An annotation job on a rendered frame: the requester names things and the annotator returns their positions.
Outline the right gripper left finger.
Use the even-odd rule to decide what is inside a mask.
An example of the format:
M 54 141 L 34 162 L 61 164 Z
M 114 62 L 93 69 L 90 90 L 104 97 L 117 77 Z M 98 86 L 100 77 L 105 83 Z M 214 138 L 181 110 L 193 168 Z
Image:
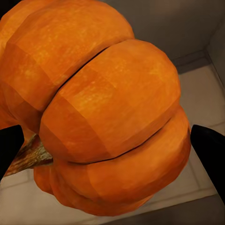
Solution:
M 24 143 L 20 125 L 0 130 L 0 181 Z

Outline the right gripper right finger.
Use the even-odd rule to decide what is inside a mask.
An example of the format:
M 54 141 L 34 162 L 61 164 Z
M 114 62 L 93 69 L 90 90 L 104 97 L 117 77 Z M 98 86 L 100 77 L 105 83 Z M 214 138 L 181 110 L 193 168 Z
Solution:
M 225 205 L 225 136 L 213 129 L 193 125 L 190 138 Z

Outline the pumpkin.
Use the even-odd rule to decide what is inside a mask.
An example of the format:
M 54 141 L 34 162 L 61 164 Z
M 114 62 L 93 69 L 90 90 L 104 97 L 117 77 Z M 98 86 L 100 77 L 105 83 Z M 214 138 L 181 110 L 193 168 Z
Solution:
M 0 20 L 0 130 L 24 143 L 4 177 L 102 217 L 135 211 L 187 165 L 191 130 L 167 55 L 97 0 L 22 0 Z

